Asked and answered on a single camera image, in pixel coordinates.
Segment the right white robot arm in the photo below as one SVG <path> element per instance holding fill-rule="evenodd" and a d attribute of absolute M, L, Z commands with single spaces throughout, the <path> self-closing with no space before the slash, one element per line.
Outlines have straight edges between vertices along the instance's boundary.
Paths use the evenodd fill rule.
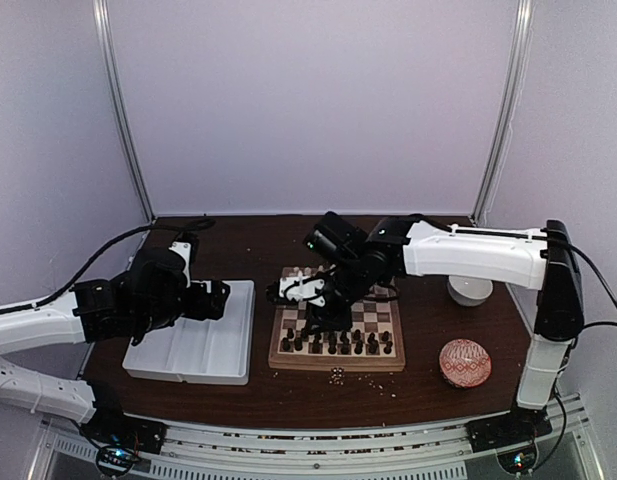
<path fill-rule="evenodd" d="M 422 214 L 388 216 L 370 231 L 326 213 L 304 239 L 334 269 L 318 289 L 316 322 L 327 325 L 376 284 L 395 278 L 446 276 L 499 282 L 537 294 L 533 335 L 516 392 L 501 419 L 507 440 L 523 440 L 539 424 L 572 342 L 584 326 L 579 266 L 565 225 L 501 230 L 444 225 Z"/>

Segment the white plastic divided tray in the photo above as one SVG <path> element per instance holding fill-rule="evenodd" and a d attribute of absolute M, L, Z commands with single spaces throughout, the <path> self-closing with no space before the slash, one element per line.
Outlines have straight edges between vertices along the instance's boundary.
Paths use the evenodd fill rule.
<path fill-rule="evenodd" d="M 244 386 L 249 381 L 255 284 L 229 280 L 231 292 L 218 320 L 180 318 L 129 346 L 122 367 L 133 378 Z"/>

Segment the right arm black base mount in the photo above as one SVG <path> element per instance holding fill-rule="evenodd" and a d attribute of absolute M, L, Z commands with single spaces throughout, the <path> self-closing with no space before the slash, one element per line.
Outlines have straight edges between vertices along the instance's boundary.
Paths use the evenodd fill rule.
<path fill-rule="evenodd" d="M 514 413 L 469 421 L 465 425 L 474 453 L 501 449 L 550 434 L 552 425 L 543 413 Z"/>

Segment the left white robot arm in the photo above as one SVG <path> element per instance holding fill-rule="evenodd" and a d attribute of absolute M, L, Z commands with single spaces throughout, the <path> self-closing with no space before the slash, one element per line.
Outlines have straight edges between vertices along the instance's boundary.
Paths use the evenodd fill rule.
<path fill-rule="evenodd" d="M 181 318 L 220 319 L 230 287 L 218 280 L 193 280 L 195 257 L 188 241 L 141 249 L 129 268 L 110 280 L 77 282 L 58 297 L 1 308 L 0 404 L 93 426 L 109 443 L 125 442 L 132 424 L 107 385 L 42 374 L 5 357 L 42 346 L 114 338 L 137 346 L 149 333 L 170 328 Z"/>

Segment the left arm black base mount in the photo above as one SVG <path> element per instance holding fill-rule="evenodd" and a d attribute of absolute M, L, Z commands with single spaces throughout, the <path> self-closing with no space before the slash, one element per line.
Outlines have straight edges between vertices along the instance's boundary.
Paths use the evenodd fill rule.
<path fill-rule="evenodd" d="M 162 422 L 102 411 L 97 411 L 80 427 L 86 437 L 94 441 L 150 454 L 161 452 L 167 432 Z"/>

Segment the dark chess piece corner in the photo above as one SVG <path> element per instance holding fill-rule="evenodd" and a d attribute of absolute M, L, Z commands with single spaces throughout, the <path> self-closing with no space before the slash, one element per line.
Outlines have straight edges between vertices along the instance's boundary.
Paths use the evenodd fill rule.
<path fill-rule="evenodd" d="M 291 343 L 287 337 L 284 337 L 281 341 L 281 348 L 284 352 L 288 352 L 291 350 Z"/>

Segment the wooden chess board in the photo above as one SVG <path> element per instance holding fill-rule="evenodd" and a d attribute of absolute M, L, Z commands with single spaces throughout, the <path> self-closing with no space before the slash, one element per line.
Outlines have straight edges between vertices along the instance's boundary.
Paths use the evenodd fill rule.
<path fill-rule="evenodd" d="M 388 372 L 395 373 L 404 370 L 406 355 L 403 343 L 400 311 L 395 286 L 385 287 L 375 285 L 367 296 L 351 306 L 352 328 L 348 333 L 351 344 L 351 353 L 342 355 L 340 348 L 343 344 L 339 335 L 342 331 L 330 331 L 310 334 L 305 330 L 307 321 L 307 304 L 301 302 L 293 305 L 278 305 L 272 335 L 269 345 L 268 364 L 272 368 L 285 370 L 327 371 L 331 369 L 351 372 Z M 301 351 L 294 349 L 294 339 L 290 340 L 291 350 L 284 352 L 281 341 L 287 335 L 287 329 L 295 330 L 295 338 L 301 337 L 304 346 Z M 363 333 L 365 351 L 362 355 L 354 353 L 355 341 L 352 333 L 360 329 Z M 394 346 L 393 357 L 384 354 L 384 343 L 381 335 L 384 331 L 392 333 Z M 337 353 L 328 353 L 328 336 L 331 332 L 337 335 Z M 368 354 L 367 337 L 375 333 L 379 343 L 378 355 Z"/>

